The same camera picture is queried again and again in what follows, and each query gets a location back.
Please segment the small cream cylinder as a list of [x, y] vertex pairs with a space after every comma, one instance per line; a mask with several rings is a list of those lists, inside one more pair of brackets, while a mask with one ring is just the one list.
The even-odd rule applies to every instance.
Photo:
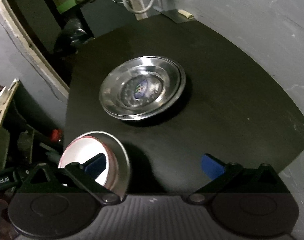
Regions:
[[185, 18], [187, 18], [187, 19], [189, 19], [189, 20], [193, 20], [193, 19], [194, 19], [193, 14], [189, 13], [189, 12], [186, 11], [186, 10], [179, 9], [177, 12], [178, 12], [180, 15], [184, 16]]

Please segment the steel cup white inside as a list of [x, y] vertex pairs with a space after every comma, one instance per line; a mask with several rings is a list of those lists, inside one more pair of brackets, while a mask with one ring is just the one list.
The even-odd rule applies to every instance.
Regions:
[[103, 131], [87, 132], [74, 139], [64, 150], [58, 168], [79, 163], [97, 184], [124, 199], [131, 167], [123, 144]]

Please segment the dark grey cabinet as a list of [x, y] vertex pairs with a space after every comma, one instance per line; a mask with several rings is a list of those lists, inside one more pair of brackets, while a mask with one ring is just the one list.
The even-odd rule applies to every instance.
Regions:
[[126, 10], [121, 0], [95, 0], [81, 8], [94, 37], [137, 22], [136, 16]]

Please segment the green box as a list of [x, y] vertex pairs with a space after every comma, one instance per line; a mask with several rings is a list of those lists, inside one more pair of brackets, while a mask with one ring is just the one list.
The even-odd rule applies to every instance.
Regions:
[[62, 4], [60, 4], [57, 7], [57, 10], [60, 14], [68, 11], [69, 9], [71, 9], [72, 7], [76, 6], [76, 2], [75, 0], [67, 0], [65, 2], [63, 2]]

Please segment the cream door frame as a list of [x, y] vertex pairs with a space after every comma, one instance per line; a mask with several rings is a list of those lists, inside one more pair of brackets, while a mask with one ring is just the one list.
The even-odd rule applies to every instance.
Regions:
[[38, 47], [29, 37], [7, 0], [0, 0], [0, 25], [17, 50], [47, 84], [57, 100], [69, 97], [69, 87], [55, 72]]

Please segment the steel plate with sticker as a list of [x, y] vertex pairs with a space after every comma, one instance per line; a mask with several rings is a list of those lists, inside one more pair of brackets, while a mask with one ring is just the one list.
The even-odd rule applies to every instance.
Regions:
[[160, 114], [182, 95], [186, 74], [162, 56], [141, 56], [113, 69], [100, 87], [100, 103], [110, 116], [139, 121]]

